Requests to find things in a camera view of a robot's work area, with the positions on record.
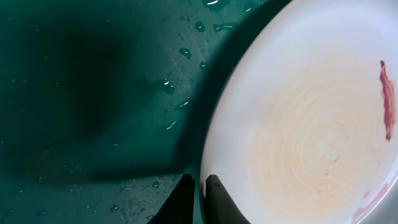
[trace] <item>red sauce smear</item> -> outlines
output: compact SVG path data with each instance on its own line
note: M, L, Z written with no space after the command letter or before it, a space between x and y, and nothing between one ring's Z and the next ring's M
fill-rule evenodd
M380 81L383 85L382 96L384 99L384 125L386 126L386 140L390 141L393 127L396 123L396 96L394 93L394 82L388 79L386 64L381 63Z
M370 190L368 190L364 195L363 195L363 199L365 199L365 198L367 198L368 196L369 196L369 193L370 193L371 191Z
M365 207L358 209L353 217L352 217L352 221L356 221L361 215L363 215L365 212L367 212L370 208L372 208L375 204L377 204L382 198L383 196L385 196L385 194L388 191L388 183L383 184L383 186L381 186L379 192L372 198L372 200L366 204Z

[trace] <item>dark green background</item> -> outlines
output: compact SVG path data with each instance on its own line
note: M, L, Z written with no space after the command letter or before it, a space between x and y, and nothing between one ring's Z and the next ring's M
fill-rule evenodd
M198 182L219 93L274 2L0 1L0 223L146 223L180 174Z

